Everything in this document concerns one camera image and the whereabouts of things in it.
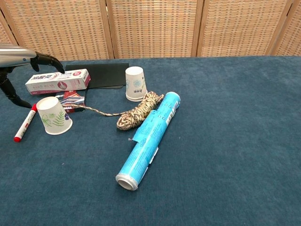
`white toothpaste box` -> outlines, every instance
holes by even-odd
[[[91,78],[87,69],[35,74],[25,86],[32,95],[86,89]]]

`paper cup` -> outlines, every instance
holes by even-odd
[[[126,69],[126,97],[130,101],[142,101],[147,93],[144,73],[141,67],[129,67]]]
[[[37,109],[48,134],[59,135],[72,126],[71,118],[56,97],[41,99],[37,103]]]

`coiled rope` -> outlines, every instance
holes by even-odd
[[[133,108],[130,111],[113,114],[104,113],[92,107],[81,105],[69,104],[63,106],[82,107],[108,117],[121,115],[121,117],[117,121],[117,128],[120,130],[128,130],[139,126],[146,119],[151,110],[153,110],[157,106],[157,104],[161,102],[163,97],[163,94],[161,96],[158,96],[155,92],[150,91],[143,96],[143,100],[137,107]]]

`wicker background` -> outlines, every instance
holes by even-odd
[[[14,43],[16,44],[16,40],[11,33],[7,22],[0,11],[0,43]]]
[[[191,56],[197,0],[107,3],[115,57]]]
[[[276,55],[301,56],[301,1],[285,30]]]
[[[0,8],[0,42],[59,60],[301,56],[301,0],[0,0]]]
[[[207,0],[198,56],[264,55],[286,0]]]
[[[107,59],[101,1],[1,0],[0,6],[20,45],[60,60]]]

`cling film roll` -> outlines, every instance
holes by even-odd
[[[180,96],[166,93],[157,110],[152,110],[137,129],[132,140],[136,145],[116,176],[116,181],[127,190],[136,190],[148,166],[153,161],[158,145],[180,105]]]

